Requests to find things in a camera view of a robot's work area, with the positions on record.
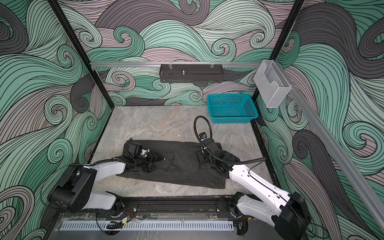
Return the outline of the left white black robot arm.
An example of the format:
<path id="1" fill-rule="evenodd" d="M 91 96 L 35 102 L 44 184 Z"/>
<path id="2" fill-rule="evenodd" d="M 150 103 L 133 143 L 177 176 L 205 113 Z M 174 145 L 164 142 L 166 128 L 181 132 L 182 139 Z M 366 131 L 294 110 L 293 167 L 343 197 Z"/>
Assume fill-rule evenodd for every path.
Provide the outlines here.
<path id="1" fill-rule="evenodd" d="M 155 163 L 162 160 L 158 154 L 129 139 L 120 156 L 88 165 L 68 165 L 52 187 L 47 200 L 55 207 L 70 213 L 95 209 L 112 211 L 114 215 L 119 215 L 124 209 L 122 197 L 94 191 L 94 183 L 124 172 L 150 173 L 157 168 Z"/>

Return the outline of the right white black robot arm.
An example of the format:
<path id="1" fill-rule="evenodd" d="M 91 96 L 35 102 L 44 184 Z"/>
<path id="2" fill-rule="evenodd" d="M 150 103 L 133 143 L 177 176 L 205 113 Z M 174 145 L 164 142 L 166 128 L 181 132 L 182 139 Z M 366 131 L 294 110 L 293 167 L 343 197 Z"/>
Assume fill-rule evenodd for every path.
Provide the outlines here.
<path id="1" fill-rule="evenodd" d="M 274 186 L 247 167 L 248 164 L 263 162 L 264 158 L 240 161 L 218 146 L 213 140 L 212 132 L 198 133 L 199 119 L 209 122 L 204 116 L 194 119 L 194 133 L 202 148 L 198 152 L 199 158 L 209 163 L 217 173 L 228 175 L 231 180 L 255 195 L 255 198 L 251 198 L 243 193 L 236 193 L 228 202 L 228 212 L 235 218 L 237 234 L 245 235 L 249 230 L 249 221 L 257 219 L 274 227 L 284 240 L 306 240 L 311 216 L 304 197 L 297 192 L 290 194 Z"/>

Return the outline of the teal plastic basket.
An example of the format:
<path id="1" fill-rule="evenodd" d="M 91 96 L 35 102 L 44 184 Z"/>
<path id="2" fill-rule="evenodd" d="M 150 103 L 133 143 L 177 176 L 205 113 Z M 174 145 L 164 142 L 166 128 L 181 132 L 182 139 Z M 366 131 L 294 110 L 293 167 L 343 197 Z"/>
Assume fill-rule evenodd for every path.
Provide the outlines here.
<path id="1" fill-rule="evenodd" d="M 214 124 L 245 124 L 259 117 L 253 99 L 246 94 L 208 95 L 207 106 Z"/>

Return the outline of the dark pinstriped long sleeve shirt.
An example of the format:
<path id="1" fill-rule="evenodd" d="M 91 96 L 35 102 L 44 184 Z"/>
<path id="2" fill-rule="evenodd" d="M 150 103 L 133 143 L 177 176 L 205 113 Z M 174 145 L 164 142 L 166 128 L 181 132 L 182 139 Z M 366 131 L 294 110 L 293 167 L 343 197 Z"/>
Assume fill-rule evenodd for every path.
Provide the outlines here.
<path id="1" fill-rule="evenodd" d="M 199 161 L 197 151 L 202 150 L 199 143 L 177 141 L 138 140 L 134 143 L 143 145 L 158 154 L 163 160 L 156 162 L 157 167 L 150 173 L 124 172 L 124 178 L 162 182 L 212 189 L 224 189 L 229 171 L 239 158 L 227 152 L 222 162 L 228 165 L 228 171 L 215 171 L 209 164 Z"/>

